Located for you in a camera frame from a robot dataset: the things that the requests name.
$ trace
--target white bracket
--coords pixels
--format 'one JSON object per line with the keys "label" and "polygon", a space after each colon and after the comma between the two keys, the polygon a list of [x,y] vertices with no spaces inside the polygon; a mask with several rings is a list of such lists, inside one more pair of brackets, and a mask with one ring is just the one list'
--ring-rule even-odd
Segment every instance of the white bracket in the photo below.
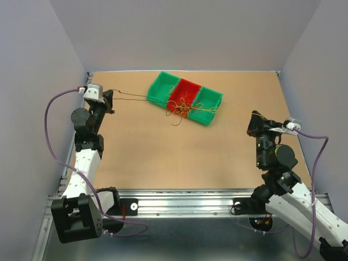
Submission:
{"label": "white bracket", "polygon": [[103,98],[103,86],[97,84],[89,84],[87,86],[87,91],[83,95],[83,98],[85,100],[105,103]]}
{"label": "white bracket", "polygon": [[283,126],[281,128],[272,128],[272,129],[270,129],[270,131],[296,136],[298,134],[298,132],[294,131],[294,129],[300,130],[302,122],[297,120],[297,119],[294,119],[292,117],[287,118],[287,121],[289,121],[289,122],[286,126]]}

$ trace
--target wire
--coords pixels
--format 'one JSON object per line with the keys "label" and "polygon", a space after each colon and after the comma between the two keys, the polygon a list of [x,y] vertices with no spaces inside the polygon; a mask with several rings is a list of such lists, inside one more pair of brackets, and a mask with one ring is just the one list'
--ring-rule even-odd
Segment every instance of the wire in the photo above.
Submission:
{"label": "wire", "polygon": [[67,91],[64,91],[60,94],[57,94],[55,95],[47,104],[47,107],[46,107],[46,110],[45,110],[45,120],[44,120],[44,127],[45,127],[45,138],[46,138],[46,143],[47,143],[47,147],[49,149],[49,152],[51,153],[52,155],[52,158],[60,165],[72,170],[73,172],[79,174],[82,179],[86,182],[86,184],[90,187],[92,193],[95,195],[96,197],[96,200],[97,200],[97,203],[98,203],[98,208],[99,208],[99,211],[100,213],[102,214],[102,216],[106,216],[107,218],[109,219],[112,219],[112,220],[115,220],[115,221],[118,221],[118,222],[122,222],[122,223],[127,223],[127,224],[132,224],[132,225],[141,225],[141,226],[144,226],[145,228],[139,232],[136,232],[136,233],[132,233],[132,234],[126,234],[126,235],[118,235],[118,234],[112,234],[112,233],[109,233],[108,231],[104,231],[105,233],[108,233],[110,234],[111,236],[114,236],[114,237],[131,237],[131,236],[134,236],[134,235],[138,235],[140,233],[143,233],[145,231],[147,231],[148,229],[148,225],[144,222],[135,222],[135,221],[128,221],[128,220],[123,220],[123,219],[117,219],[113,216],[110,216],[106,213],[104,213],[103,209],[102,209],[102,204],[100,202],[100,199],[99,199],[99,196],[98,196],[98,193],[96,191],[96,189],[93,187],[92,183],[86,178],[86,176],[81,172],[81,171],[78,171],[75,167],[69,165],[69,164],[66,164],[64,162],[62,162],[60,159],[57,158],[57,156],[54,154],[53,152],[53,149],[52,149],[52,146],[51,146],[51,143],[49,141],[49,138],[48,138],[48,130],[47,130],[47,118],[48,118],[48,111],[49,111],[49,108],[52,104],[52,102],[54,100],[56,100],[57,98],[59,98],[60,96],[63,96],[65,94],[69,94],[69,93],[72,93],[72,92],[77,92],[78,89],[72,89],[72,90],[67,90]]}
{"label": "wire", "polygon": [[[164,102],[164,101],[161,101],[161,100],[158,100],[158,99],[155,99],[155,98],[152,98],[152,97],[148,97],[146,95],[138,95],[138,94],[129,94],[127,92],[123,92],[123,91],[120,91],[118,89],[111,89],[111,90],[114,90],[114,91],[117,91],[118,93],[120,94],[124,94],[124,95],[131,95],[131,96],[136,96],[136,97],[143,97],[143,98],[146,98],[146,100],[138,100],[138,99],[125,99],[125,98],[113,98],[113,100],[124,100],[124,101],[151,101],[153,103],[174,103],[175,105],[175,109],[181,109],[181,111],[186,111],[186,115],[181,115],[183,117],[187,117],[188,115],[188,112],[190,112],[192,110],[193,113],[199,113],[199,112],[209,112],[209,113],[222,113],[222,114],[227,114],[227,115],[233,115],[233,116],[238,116],[238,114],[236,113],[231,113],[231,112],[228,112],[228,111],[220,111],[218,110],[219,107],[211,107],[209,109],[204,109],[204,104],[202,102],[198,102],[195,106],[191,106],[191,105],[186,105],[185,101],[183,100],[182,101],[182,98],[180,99],[180,101],[182,102],[181,105],[178,105],[178,103],[176,101],[167,101],[167,102]],[[261,114],[257,114],[257,113],[251,113],[251,115],[257,115],[257,116],[260,116],[262,117],[263,119],[265,118],[263,115]]]}
{"label": "wire", "polygon": [[328,143],[328,136],[315,136],[315,135],[309,135],[306,133],[303,133],[302,131],[298,130],[298,129],[294,129],[296,132],[300,133],[302,136],[305,136],[307,138],[310,139],[325,139],[318,155],[316,156],[316,159],[314,161],[313,164],[313,170],[312,170],[312,193],[311,193],[311,197],[312,197],[312,210],[313,210],[313,219],[312,219],[312,235],[310,236],[310,243],[309,243],[309,247],[307,252],[304,255],[300,255],[299,251],[297,249],[297,245],[296,245],[296,238],[295,238],[295,230],[293,229],[293,245],[294,245],[294,250],[296,252],[296,255],[301,258],[301,259],[305,259],[309,256],[309,254],[311,253],[313,247],[314,247],[314,240],[315,240],[315,229],[316,229],[316,210],[315,210],[315,174],[316,174],[316,166],[318,164],[319,158],[322,154],[322,152],[324,151],[326,144]]}

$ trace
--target red plastic bin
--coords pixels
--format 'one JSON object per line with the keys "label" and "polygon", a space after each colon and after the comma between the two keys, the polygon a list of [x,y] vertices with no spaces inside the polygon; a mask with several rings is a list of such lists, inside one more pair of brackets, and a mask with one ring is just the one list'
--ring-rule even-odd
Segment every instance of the red plastic bin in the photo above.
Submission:
{"label": "red plastic bin", "polygon": [[[176,106],[190,107],[201,89],[201,85],[192,83],[188,80],[181,79],[167,103],[167,110],[180,113]],[[187,116],[188,112],[182,113],[182,116]]]}

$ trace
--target cable connector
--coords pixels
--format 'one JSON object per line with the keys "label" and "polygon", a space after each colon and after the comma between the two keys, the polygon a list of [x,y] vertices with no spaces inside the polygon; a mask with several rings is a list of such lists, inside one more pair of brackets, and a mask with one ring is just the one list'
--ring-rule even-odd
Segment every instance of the cable connector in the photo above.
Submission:
{"label": "cable connector", "polygon": [[298,123],[295,123],[295,122],[291,122],[291,121],[285,121],[284,126],[286,129],[289,129],[291,131],[293,131],[294,129],[297,129],[299,131],[301,130],[301,125],[299,125]]}
{"label": "cable connector", "polygon": [[79,86],[77,89],[79,94],[84,94],[87,91],[87,86]]}

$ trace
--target metal floor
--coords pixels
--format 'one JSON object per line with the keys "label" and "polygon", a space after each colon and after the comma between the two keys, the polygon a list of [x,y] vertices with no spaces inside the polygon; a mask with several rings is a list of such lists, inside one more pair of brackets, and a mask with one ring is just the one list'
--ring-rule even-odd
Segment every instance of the metal floor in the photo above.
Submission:
{"label": "metal floor", "polygon": [[[237,218],[229,219],[149,219],[149,230],[132,238],[99,239],[61,244],[55,228],[50,229],[44,260],[47,261],[270,261],[300,260],[292,243],[292,232],[265,235],[237,225]],[[248,219],[240,218],[243,225]],[[274,218],[276,231],[286,224]],[[125,233],[137,229],[125,228]],[[297,245],[303,254],[309,241],[296,234]],[[323,260],[314,249],[306,259]]]}

